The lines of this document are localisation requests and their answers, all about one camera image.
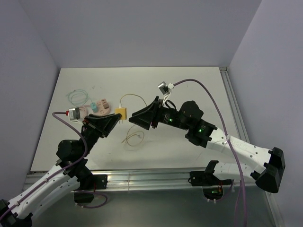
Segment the pink plug adapter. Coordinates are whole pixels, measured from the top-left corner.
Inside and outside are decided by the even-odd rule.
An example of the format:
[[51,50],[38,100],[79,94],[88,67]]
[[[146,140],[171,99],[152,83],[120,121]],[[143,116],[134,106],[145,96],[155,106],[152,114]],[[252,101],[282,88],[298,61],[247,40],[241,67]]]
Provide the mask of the pink plug adapter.
[[106,99],[102,99],[102,100],[101,100],[101,104],[102,104],[102,106],[103,106],[105,109],[108,109],[108,108],[109,108],[109,104],[108,104],[108,102],[107,102]]

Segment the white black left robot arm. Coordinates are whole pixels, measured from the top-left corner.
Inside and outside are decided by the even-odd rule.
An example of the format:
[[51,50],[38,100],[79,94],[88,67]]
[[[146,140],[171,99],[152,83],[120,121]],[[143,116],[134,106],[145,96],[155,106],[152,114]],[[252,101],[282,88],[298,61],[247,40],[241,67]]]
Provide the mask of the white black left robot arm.
[[58,144],[57,163],[37,182],[9,201],[0,201],[0,224],[3,227],[30,227],[36,207],[43,207],[43,199],[52,192],[61,193],[92,186],[93,174],[86,167],[86,156],[98,139],[106,138],[121,114],[96,116],[90,114],[83,120],[81,131],[75,132],[79,140],[62,140]]

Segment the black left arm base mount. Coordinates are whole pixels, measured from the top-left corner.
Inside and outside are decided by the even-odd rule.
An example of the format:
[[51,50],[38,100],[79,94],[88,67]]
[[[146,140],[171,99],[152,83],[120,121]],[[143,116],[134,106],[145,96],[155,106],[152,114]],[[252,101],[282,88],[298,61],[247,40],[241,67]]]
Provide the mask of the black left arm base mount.
[[89,204],[95,198],[94,194],[88,192],[96,192],[104,190],[107,187],[107,175],[92,175],[80,182],[79,188],[74,192],[74,201],[78,204]]

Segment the yellow plug adapter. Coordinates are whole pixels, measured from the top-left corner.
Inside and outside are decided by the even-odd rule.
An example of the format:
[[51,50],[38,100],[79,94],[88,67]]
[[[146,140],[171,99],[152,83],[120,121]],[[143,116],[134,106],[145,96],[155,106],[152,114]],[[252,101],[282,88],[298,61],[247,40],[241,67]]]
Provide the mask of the yellow plug adapter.
[[120,114],[121,118],[120,121],[123,123],[127,120],[127,108],[126,107],[119,107],[115,109],[115,114]]

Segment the teal plug adapter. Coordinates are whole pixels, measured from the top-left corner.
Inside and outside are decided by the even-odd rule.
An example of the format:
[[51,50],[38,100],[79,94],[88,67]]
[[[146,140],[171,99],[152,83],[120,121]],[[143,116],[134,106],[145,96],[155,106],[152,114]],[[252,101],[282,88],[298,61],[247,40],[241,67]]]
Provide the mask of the teal plug adapter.
[[98,106],[96,105],[95,102],[92,102],[92,103],[90,104],[90,107],[91,107],[91,109],[92,109],[92,111],[93,111],[94,113],[97,113],[97,112],[98,112]]

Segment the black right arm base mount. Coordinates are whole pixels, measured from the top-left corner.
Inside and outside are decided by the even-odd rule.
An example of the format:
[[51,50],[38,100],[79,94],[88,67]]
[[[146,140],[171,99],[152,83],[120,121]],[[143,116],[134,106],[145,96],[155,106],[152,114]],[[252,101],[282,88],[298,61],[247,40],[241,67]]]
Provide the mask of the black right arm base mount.
[[233,180],[219,180],[205,171],[191,171],[188,182],[192,187],[202,187],[207,202],[216,203],[229,195],[233,190]]

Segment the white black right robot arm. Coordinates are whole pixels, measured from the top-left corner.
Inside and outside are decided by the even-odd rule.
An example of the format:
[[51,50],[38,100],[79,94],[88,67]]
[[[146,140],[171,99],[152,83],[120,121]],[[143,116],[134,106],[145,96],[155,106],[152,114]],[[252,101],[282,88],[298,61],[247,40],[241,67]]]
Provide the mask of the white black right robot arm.
[[285,158],[281,149],[260,148],[224,131],[202,119],[203,111],[195,101],[186,101],[179,110],[165,107],[157,96],[147,107],[129,118],[146,130],[159,123],[186,130],[185,138],[196,146],[218,151],[235,158],[235,164],[211,160],[203,171],[190,172],[192,186],[230,185],[232,180],[253,180],[257,187],[277,193],[285,171]]

